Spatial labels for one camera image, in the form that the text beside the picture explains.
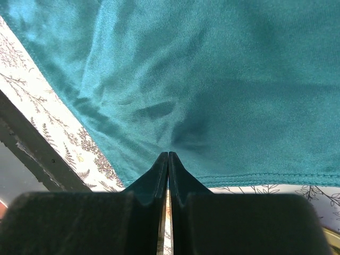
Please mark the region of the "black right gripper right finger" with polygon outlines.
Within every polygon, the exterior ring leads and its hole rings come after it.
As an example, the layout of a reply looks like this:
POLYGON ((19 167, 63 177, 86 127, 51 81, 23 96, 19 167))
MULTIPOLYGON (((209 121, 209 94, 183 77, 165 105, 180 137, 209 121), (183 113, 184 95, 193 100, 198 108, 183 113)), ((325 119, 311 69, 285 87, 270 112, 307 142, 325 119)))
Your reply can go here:
POLYGON ((305 198, 213 193, 174 152, 168 171, 174 254, 331 254, 305 198))

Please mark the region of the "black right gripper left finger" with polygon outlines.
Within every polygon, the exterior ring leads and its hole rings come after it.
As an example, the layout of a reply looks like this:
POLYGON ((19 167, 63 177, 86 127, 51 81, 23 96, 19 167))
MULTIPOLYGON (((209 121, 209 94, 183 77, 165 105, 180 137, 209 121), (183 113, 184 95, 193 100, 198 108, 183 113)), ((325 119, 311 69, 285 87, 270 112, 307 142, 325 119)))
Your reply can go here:
POLYGON ((162 254, 168 153, 121 192, 29 192, 1 222, 1 254, 162 254))

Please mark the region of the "teal cloth napkin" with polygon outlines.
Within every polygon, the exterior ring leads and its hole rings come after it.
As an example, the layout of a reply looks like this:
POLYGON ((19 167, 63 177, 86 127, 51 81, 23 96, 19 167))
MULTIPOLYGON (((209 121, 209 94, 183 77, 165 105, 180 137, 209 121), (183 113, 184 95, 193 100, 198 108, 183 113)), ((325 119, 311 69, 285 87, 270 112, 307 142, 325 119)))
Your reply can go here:
POLYGON ((1 1, 125 185, 339 186, 339 1, 1 1))

